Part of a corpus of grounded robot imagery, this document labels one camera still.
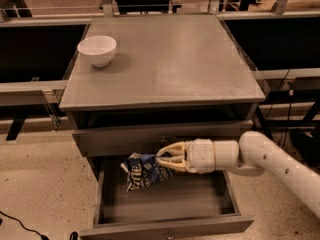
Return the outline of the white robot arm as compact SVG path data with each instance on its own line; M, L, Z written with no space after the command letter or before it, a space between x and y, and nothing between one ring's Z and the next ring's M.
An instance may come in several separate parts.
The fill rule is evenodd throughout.
M160 149L156 159L169 169L195 174L227 170L236 175L258 176L267 171L320 218L320 175L260 132L247 131L238 141L177 142Z

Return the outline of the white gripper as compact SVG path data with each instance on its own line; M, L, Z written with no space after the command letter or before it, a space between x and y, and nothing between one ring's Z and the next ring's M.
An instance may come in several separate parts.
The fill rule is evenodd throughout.
M183 141L176 142L161 148L157 152L157 156L160 157L165 153L169 153L173 157L185 157L187 154L187 161L185 163L181 157L158 158L157 161L163 167L196 174L211 173L215 170L214 144L209 139L196 139L190 141L188 145Z

